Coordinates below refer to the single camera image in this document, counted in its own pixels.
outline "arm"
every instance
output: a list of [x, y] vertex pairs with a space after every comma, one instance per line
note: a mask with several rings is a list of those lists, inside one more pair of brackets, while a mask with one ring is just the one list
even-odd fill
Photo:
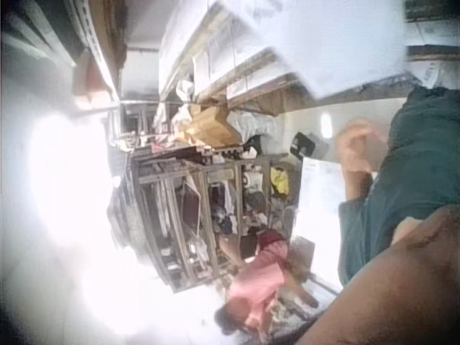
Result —
[[459, 215], [458, 206], [438, 210], [373, 259], [297, 344], [450, 344], [460, 317]]
[[284, 286], [291, 292], [295, 293], [304, 303], [313, 308], [318, 307], [318, 301], [307, 291], [305, 291], [301, 284], [295, 280], [293, 275], [288, 270], [283, 270], [282, 275], [285, 278]]
[[342, 169], [345, 180], [346, 200], [354, 200], [367, 197], [372, 185], [372, 176], [364, 171], [348, 171]]
[[372, 185], [372, 167], [366, 159], [366, 136], [375, 135], [383, 140], [371, 125], [364, 120], [355, 120], [339, 133], [336, 151], [342, 166], [348, 201], [367, 197]]
[[272, 314], [269, 311], [265, 311], [264, 315], [262, 316], [262, 324], [259, 327], [259, 339], [262, 344], [267, 343], [268, 331], [271, 324]]

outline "wall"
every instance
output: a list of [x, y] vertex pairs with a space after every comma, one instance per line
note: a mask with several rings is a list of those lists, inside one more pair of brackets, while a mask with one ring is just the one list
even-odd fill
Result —
[[[383, 134], [387, 134], [393, 116], [404, 103], [404, 98], [389, 98], [376, 101], [319, 106], [317, 108], [302, 109], [280, 115], [285, 122], [282, 144], [283, 152], [289, 152], [290, 144], [298, 132], [304, 134], [311, 132], [329, 145], [324, 160], [337, 162], [334, 151], [334, 137], [345, 127], [347, 122], [357, 117], [368, 119]], [[322, 114], [329, 114], [331, 116], [331, 138], [323, 138], [321, 134]], [[369, 162], [377, 170], [385, 156], [387, 148], [381, 142], [378, 142], [378, 140], [370, 139], [368, 144]], [[290, 160], [295, 162], [294, 156], [290, 155]]]

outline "person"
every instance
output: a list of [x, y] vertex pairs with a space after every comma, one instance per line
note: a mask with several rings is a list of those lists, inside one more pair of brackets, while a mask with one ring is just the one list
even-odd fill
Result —
[[353, 121], [337, 137], [343, 291], [297, 344], [460, 341], [460, 92], [416, 87], [374, 181]]
[[241, 269], [226, 294], [226, 303], [216, 311], [215, 321], [222, 333], [237, 329], [257, 331], [262, 343], [267, 340], [270, 309], [281, 286], [294, 292], [304, 303], [316, 308], [318, 302], [302, 288], [287, 266], [288, 243], [274, 230], [258, 238], [259, 251], [247, 264], [241, 259], [235, 236], [219, 237], [219, 246]]

